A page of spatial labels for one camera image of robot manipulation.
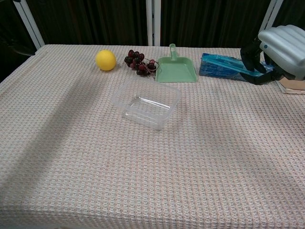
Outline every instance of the waffle-textured tablecloth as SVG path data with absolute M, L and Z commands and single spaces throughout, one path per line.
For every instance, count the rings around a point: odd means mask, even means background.
M 110 49 L 115 69 L 95 54 Z M 0 84 L 0 227 L 305 228 L 305 96 L 198 76 L 162 131 L 111 96 L 129 49 L 46 45 Z M 198 73 L 203 52 L 177 47 Z

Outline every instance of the tablecloth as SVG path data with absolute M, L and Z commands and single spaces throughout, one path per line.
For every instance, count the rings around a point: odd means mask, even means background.
M 112 50 L 116 67 L 95 65 Z M 45 45 L 0 84 L 0 227 L 305 228 L 305 96 L 198 76 L 162 131 L 111 96 L 168 47 Z M 203 52 L 177 47 L 199 72 Z

